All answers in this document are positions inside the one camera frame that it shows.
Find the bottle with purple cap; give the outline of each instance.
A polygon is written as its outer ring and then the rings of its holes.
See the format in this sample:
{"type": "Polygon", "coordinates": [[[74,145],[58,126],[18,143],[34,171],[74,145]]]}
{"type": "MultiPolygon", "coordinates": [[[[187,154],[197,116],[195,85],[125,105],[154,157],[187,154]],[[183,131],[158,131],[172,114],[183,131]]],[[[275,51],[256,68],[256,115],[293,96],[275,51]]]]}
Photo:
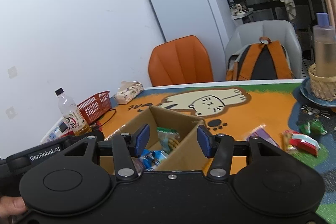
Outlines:
{"type": "Polygon", "coordinates": [[[317,13],[318,25],[313,27],[315,41],[316,76],[336,76],[335,28],[326,13],[317,13]]]}

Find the wire basket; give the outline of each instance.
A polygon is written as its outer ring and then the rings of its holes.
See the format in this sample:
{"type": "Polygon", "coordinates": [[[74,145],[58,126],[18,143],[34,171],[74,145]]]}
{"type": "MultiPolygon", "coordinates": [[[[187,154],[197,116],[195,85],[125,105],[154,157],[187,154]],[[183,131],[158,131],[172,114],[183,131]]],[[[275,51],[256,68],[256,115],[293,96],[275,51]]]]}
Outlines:
{"type": "Polygon", "coordinates": [[[97,121],[111,109],[109,93],[109,91],[97,93],[78,105],[81,114],[88,124],[97,121]]]}
{"type": "Polygon", "coordinates": [[[334,77],[319,77],[315,75],[316,64],[313,64],[308,69],[310,76],[310,87],[317,98],[333,101],[336,99],[336,76],[334,77]]]}

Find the cartoon cat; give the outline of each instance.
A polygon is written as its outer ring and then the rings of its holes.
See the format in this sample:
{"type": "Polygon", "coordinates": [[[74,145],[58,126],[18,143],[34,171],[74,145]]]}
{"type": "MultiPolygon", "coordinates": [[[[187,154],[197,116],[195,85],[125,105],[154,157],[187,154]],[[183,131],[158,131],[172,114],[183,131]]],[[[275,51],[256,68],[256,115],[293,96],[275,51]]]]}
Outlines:
{"type": "Polygon", "coordinates": [[[195,111],[196,116],[217,115],[228,105],[247,103],[250,96],[238,88],[218,90],[196,90],[168,96],[159,107],[195,111]]]}

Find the backpack handle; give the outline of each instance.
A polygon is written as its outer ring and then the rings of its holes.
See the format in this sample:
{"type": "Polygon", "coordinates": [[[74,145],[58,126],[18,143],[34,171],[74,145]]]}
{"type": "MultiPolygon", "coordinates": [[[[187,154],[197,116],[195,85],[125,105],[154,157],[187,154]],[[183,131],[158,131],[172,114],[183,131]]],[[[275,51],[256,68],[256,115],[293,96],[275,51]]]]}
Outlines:
{"type": "Polygon", "coordinates": [[[260,43],[263,43],[262,41],[268,41],[268,44],[271,44],[272,41],[268,37],[259,37],[260,43]]]}

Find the hand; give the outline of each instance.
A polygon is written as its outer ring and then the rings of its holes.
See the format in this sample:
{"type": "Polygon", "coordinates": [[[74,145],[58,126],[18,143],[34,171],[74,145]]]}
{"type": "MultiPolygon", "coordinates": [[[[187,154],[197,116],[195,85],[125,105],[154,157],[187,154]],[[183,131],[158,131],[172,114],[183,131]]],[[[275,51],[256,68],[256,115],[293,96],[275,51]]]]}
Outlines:
{"type": "Polygon", "coordinates": [[[24,213],[27,210],[22,197],[13,198],[11,196],[0,197],[0,217],[7,218],[24,213]]]}

